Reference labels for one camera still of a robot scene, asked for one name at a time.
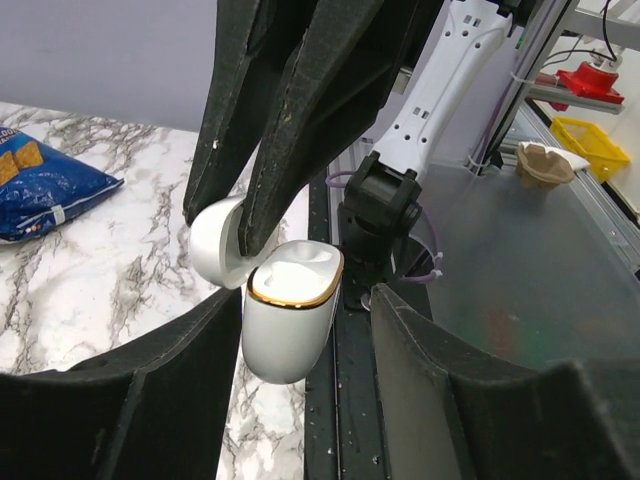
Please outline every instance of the gray work surface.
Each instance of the gray work surface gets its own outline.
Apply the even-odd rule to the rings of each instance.
[[[422,204],[440,228],[433,320],[482,350],[543,369],[640,355],[640,282],[571,186],[525,190],[512,169],[432,165]]]

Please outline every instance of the red device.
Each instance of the red device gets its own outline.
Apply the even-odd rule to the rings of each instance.
[[[603,72],[589,62],[582,62],[575,72],[558,70],[558,79],[574,95],[620,105],[624,97],[614,90],[617,73]]]

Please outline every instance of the marble countertop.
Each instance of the marble countertop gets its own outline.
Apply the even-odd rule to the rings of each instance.
[[[191,269],[182,198],[197,134],[0,104],[0,125],[124,178],[46,237],[0,246],[0,371],[65,370],[191,309],[215,287]],[[246,188],[249,170],[235,192]],[[306,238],[308,193],[281,239]],[[268,385],[238,357],[217,480],[303,475],[304,382]]]

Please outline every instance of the blue chip bag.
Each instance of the blue chip bag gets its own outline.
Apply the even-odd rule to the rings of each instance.
[[[0,243],[45,235],[123,183],[18,130],[0,127]]]

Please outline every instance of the white round object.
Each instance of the white round object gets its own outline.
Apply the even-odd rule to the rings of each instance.
[[[230,290],[244,284],[276,247],[276,229],[255,257],[240,255],[238,226],[244,195],[228,197],[205,208],[191,225],[189,256],[195,271],[209,283]]]
[[[242,351],[257,377],[283,385],[311,371],[329,337],[343,268],[340,250],[302,240],[278,247],[251,275]]]

